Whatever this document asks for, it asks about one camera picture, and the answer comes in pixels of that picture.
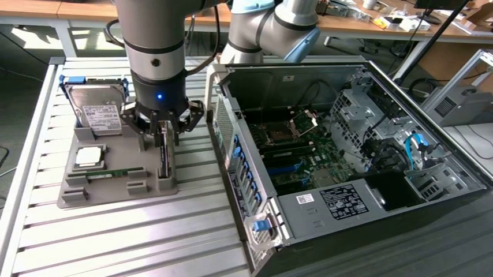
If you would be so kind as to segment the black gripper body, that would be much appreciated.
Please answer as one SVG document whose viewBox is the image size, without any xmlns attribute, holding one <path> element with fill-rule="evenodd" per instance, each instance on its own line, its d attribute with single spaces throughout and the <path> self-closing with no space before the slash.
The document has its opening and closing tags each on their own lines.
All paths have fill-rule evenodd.
<svg viewBox="0 0 493 277">
<path fill-rule="evenodd" d="M 152 112 L 157 121 L 168 121 L 173 128 L 179 128 L 179 116 L 188 109 L 186 96 L 187 72 L 179 72 L 165 80 L 151 80 L 131 72 L 136 96 L 135 109 L 151 118 Z"/>
</svg>

